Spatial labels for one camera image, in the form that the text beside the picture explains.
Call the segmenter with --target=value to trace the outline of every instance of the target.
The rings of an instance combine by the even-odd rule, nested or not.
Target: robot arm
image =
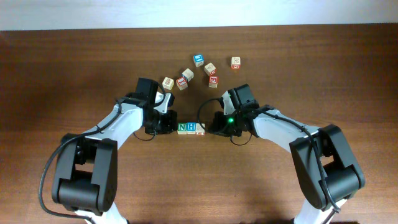
[[[118,149],[141,126],[145,126],[145,132],[151,135],[171,133],[177,128],[177,113],[167,110],[172,106],[174,96],[161,94],[157,88],[155,81],[140,78],[136,92],[119,99],[112,112],[98,125],[81,135],[63,137],[62,145],[72,138],[83,138],[71,141],[59,152],[52,187],[55,203],[86,217],[87,223],[128,223],[114,203],[118,185]],[[77,164],[86,163],[94,164],[92,172],[76,168]]]
[[[284,116],[269,105],[260,108],[247,84],[226,91],[218,101],[224,111],[215,113],[209,132],[232,137],[249,131],[291,153],[306,198],[294,219],[295,224],[329,223],[335,213],[332,206],[340,208],[364,187],[362,170],[339,127],[332,124],[324,128],[309,126]],[[322,156],[333,156],[334,161],[323,166]]]

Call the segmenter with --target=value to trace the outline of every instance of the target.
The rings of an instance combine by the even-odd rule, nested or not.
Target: wood grain surface
[[[217,89],[196,53],[216,66]],[[83,223],[46,214],[37,199],[60,138],[96,125],[139,77],[161,82],[186,68],[195,78],[171,91],[179,121],[248,83],[261,105],[343,130],[366,186],[334,221],[398,223],[398,24],[0,32],[0,223]],[[118,166],[116,205],[132,223],[269,223],[290,220],[304,200],[291,155],[262,139],[130,137]],[[54,168],[45,203],[65,212],[50,197]]]

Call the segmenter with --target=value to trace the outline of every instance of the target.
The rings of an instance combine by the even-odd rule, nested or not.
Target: white wall
[[[398,0],[0,0],[0,30],[398,22]]]

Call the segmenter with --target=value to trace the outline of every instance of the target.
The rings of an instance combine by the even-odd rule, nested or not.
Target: pile of blocks
[[[197,54],[193,56],[193,63],[196,67],[200,67],[205,64],[205,59],[203,58],[202,54]],[[232,57],[231,59],[231,68],[232,69],[240,69],[241,68],[241,58],[240,57]],[[217,88],[218,85],[218,77],[216,76],[217,69],[216,67],[210,62],[204,67],[205,73],[209,76],[209,87],[210,88]],[[180,78],[178,78],[175,82],[176,85],[180,90],[184,90],[188,88],[188,82],[193,79],[195,75],[193,71],[189,68],[185,69],[182,72]],[[171,90],[174,86],[174,80],[171,78],[166,77],[163,80],[162,86],[167,89]]]
[[[179,123],[178,134],[197,134],[197,135],[205,135],[205,130],[199,125],[199,123],[188,122],[188,123]]]

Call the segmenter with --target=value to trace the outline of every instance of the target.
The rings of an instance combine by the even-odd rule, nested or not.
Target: wooden table
[[[217,67],[217,89],[193,65],[196,53]],[[138,77],[161,82],[186,68],[195,73],[188,89],[172,90],[179,121],[248,83],[261,105],[343,130],[366,186],[334,221],[398,222],[398,25],[374,24],[0,32],[0,223],[83,223],[50,216],[37,200],[60,138],[96,125]],[[293,218],[304,200],[291,155],[262,139],[131,137],[118,164],[116,204],[133,223],[269,223]],[[64,212],[50,198],[54,168],[45,203]]]

